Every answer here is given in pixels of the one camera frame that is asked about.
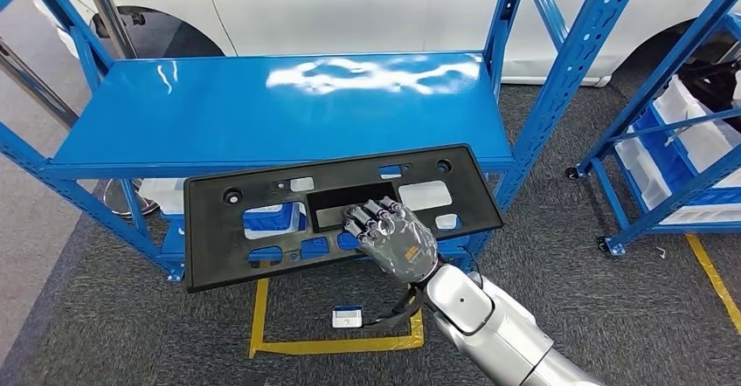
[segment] blue crossbar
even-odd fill
[[[556,50],[561,48],[566,40],[566,35],[569,34],[569,29],[566,27],[564,17],[561,15],[561,10],[556,6],[555,0],[533,0],[537,11],[540,12],[540,17],[543,19],[545,29],[548,30],[548,34],[551,35],[553,45],[556,46]]]

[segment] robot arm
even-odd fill
[[[401,203],[387,197],[348,210],[345,230],[384,271],[424,290],[443,335],[495,384],[601,384],[553,349],[535,317],[501,288],[442,264],[433,234]]]

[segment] small white box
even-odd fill
[[[332,309],[332,327],[362,327],[362,306],[336,306]]]

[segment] blue bin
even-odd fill
[[[642,130],[666,125],[652,103],[633,123],[634,130]],[[664,181],[672,192],[678,191],[699,172],[689,159],[689,153],[679,138],[664,146],[675,130],[657,131],[640,135],[643,143],[656,166],[661,171]],[[741,188],[709,188],[689,200],[688,205],[741,203]]]

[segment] plastic storage bin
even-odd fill
[[[708,112],[675,76],[665,93],[641,113],[629,131],[654,128],[667,122],[703,116]],[[738,145],[741,142],[741,134],[723,121],[712,121],[692,126],[684,131],[666,130],[644,134],[639,139],[641,146],[646,149],[652,162],[661,172],[668,192],[674,192]],[[626,154],[626,149],[635,148],[631,143],[622,142],[615,149],[622,149],[619,156],[628,168],[627,165],[634,160]],[[644,173],[652,172],[652,169],[645,169]],[[634,178],[638,180],[641,176],[637,175]],[[661,199],[652,200],[653,194],[646,194],[644,200],[649,209],[668,196],[667,194],[663,198],[659,196]],[[692,205],[730,203],[741,203],[741,169],[689,201]]]
[[[672,123],[711,114],[711,111],[695,99],[676,76],[672,77],[667,90],[654,101],[653,107],[653,114],[660,123]],[[723,120],[707,121],[683,131],[681,129],[676,131],[678,141],[672,141],[670,144],[676,145],[679,155],[694,175],[706,170],[732,148],[741,144],[741,134]],[[716,188],[737,187],[741,187],[741,169],[716,184]]]
[[[671,195],[664,175],[654,158],[643,146],[640,137],[628,139],[615,145],[615,151],[623,167],[639,191],[646,208],[651,210]],[[711,189],[716,196],[727,189]],[[741,221],[741,203],[685,205],[665,218],[661,224],[712,224]]]

